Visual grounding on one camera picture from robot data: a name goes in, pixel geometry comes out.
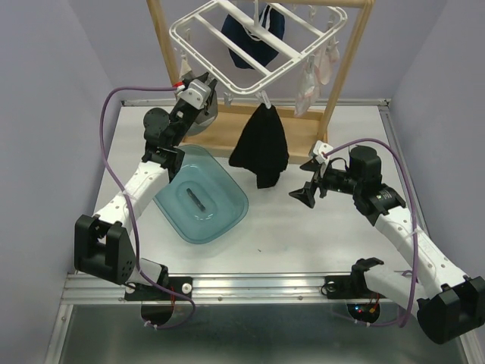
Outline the black underwear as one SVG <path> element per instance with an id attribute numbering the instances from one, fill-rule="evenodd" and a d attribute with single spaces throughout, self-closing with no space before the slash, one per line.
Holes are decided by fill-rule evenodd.
<path id="1" fill-rule="evenodd" d="M 289 164 L 283 123 L 274 106 L 260 104 L 242 130 L 229 165 L 256 176 L 258 189 L 274 187 Z"/>

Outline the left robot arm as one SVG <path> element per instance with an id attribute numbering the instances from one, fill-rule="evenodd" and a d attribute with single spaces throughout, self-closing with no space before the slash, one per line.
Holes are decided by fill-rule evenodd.
<path id="1" fill-rule="evenodd" d="M 217 102 L 216 79 L 204 73 L 171 87 L 177 102 L 171 111 L 154 108 L 143 118 L 144 153 L 132 177 L 122 183 L 107 160 L 105 169 L 118 193 L 94 215 L 74 225 L 76 270 L 113 284 L 142 289 L 153 299 L 177 293 L 169 288 L 166 266 L 141 257 L 137 220 L 155 195 L 168 186 L 183 164 L 179 147 L 196 119 Z"/>

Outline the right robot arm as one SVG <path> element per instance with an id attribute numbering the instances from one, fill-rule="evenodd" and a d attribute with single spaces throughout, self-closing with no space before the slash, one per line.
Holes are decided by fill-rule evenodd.
<path id="1" fill-rule="evenodd" d="M 344 169 L 333 166 L 334 149 L 317 141 L 301 165 L 312 178 L 290 196 L 312 208 L 329 192 L 350 195 L 358 212 L 410 265 L 397 273 L 378 258 L 359 259 L 347 275 L 328 275 L 321 292 L 330 300 L 381 297 L 403 309 L 398 323 L 415 317 L 436 344 L 444 344 L 484 324 L 484 279 L 472 278 L 452 263 L 418 225 L 414 206 L 383 182 L 381 159 L 369 146 L 349 150 Z"/>

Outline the white pink underwear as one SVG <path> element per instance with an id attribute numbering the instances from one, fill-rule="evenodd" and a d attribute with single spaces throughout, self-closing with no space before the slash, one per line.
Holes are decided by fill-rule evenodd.
<path id="1" fill-rule="evenodd" d="M 318 100 L 320 91 L 321 88 L 315 72 L 314 58 L 310 57 L 304 64 L 299 78 L 294 115 L 296 117 L 303 116 Z"/>

